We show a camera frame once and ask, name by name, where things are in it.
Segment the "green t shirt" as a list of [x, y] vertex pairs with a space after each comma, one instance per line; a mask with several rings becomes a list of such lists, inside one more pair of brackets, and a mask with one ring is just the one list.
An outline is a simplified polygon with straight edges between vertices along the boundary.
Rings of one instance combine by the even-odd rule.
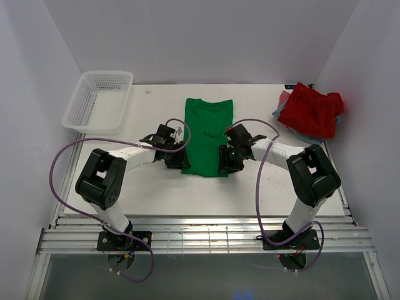
[[219, 147], [227, 144], [224, 135], [233, 123], [233, 100], [206, 102], [202, 99], [186, 99], [184, 122], [189, 130], [184, 132], [185, 147], [190, 167], [184, 168], [185, 175], [204, 178], [226, 177], [218, 172]]

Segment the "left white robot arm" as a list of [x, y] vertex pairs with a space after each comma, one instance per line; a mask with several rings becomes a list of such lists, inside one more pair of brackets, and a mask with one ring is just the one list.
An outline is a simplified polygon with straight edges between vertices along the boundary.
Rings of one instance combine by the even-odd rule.
[[139, 166], [164, 161], [168, 169], [189, 168], [185, 142], [176, 139], [175, 129], [161, 124], [156, 133], [140, 139], [135, 146], [112, 151], [94, 149], [75, 185], [75, 192], [115, 230], [104, 228], [106, 241], [117, 249], [133, 244], [132, 224], [118, 203], [124, 176]]

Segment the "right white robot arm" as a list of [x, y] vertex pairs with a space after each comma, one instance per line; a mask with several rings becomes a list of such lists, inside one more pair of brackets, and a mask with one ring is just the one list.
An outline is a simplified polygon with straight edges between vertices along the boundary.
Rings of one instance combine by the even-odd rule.
[[285, 169], [291, 178], [297, 199], [282, 229], [272, 236], [262, 231], [270, 245], [297, 248], [305, 240], [322, 205], [341, 187], [341, 179], [320, 145], [289, 146], [267, 136], [252, 136], [238, 124], [229, 127], [227, 143], [219, 147], [220, 174], [232, 174], [244, 169], [245, 160], [269, 163]]

